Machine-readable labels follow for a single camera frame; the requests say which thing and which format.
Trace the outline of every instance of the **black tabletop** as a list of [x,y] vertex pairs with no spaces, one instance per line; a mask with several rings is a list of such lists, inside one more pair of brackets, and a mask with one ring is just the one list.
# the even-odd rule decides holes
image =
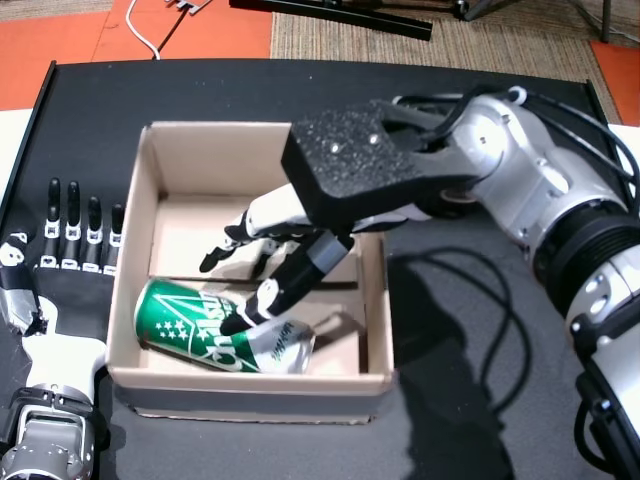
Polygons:
[[[582,84],[440,68],[259,60],[59,66],[11,190],[3,235],[43,218],[52,176],[79,181],[83,194],[105,204],[124,200],[140,130],[155,120],[290,121],[479,83],[522,85],[587,113],[596,108]],[[562,120],[603,147],[584,126]],[[562,319],[491,219],[478,209],[463,221],[405,225],[388,234],[388,254],[398,385],[379,418],[365,426],[147,419],[119,401],[106,377],[98,399],[111,443],[99,478],[603,478],[573,443],[580,365]],[[106,316],[106,306],[97,308]],[[504,322],[506,337],[482,382]],[[4,330],[0,365],[6,406],[28,359]],[[518,383],[515,398],[503,402]]]

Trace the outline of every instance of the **cardboard box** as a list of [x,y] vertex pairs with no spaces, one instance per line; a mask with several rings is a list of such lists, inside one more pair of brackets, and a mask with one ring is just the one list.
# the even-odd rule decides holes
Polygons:
[[[334,277],[339,283],[323,284],[291,312],[320,334],[304,374],[219,372],[143,349],[135,336],[136,300],[151,276],[251,293],[251,286],[225,281],[226,274],[215,281],[200,274],[201,253],[251,199],[287,182],[280,160],[288,132],[289,124],[276,123],[163,122],[143,130],[107,340],[109,372],[139,414],[362,423],[376,415],[391,388],[391,318],[379,234],[358,235]],[[232,258],[237,263],[228,264],[227,274],[249,257]]]

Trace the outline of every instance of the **gray carpet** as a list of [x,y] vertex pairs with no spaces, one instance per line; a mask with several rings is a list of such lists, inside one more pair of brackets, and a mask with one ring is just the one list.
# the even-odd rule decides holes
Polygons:
[[112,3],[112,0],[0,0],[0,21],[106,12],[111,10]]

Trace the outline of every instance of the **green soda can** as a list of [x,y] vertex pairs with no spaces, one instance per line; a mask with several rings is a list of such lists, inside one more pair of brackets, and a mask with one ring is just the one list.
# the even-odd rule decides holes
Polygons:
[[242,302],[151,279],[136,304],[136,336],[143,345],[229,372],[303,373],[315,339],[303,323],[276,319],[232,336],[220,334],[222,322]]

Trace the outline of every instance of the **orange floor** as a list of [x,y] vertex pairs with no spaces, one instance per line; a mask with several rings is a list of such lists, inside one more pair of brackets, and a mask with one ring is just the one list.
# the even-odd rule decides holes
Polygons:
[[640,49],[592,42],[622,123],[640,126]]
[[[130,0],[114,0],[110,12],[0,22],[0,110],[30,108],[51,60],[84,63],[149,59],[129,31]],[[180,13],[162,0],[138,0],[131,21],[158,45]],[[187,15],[162,50],[162,58],[268,58],[271,14],[212,1]]]

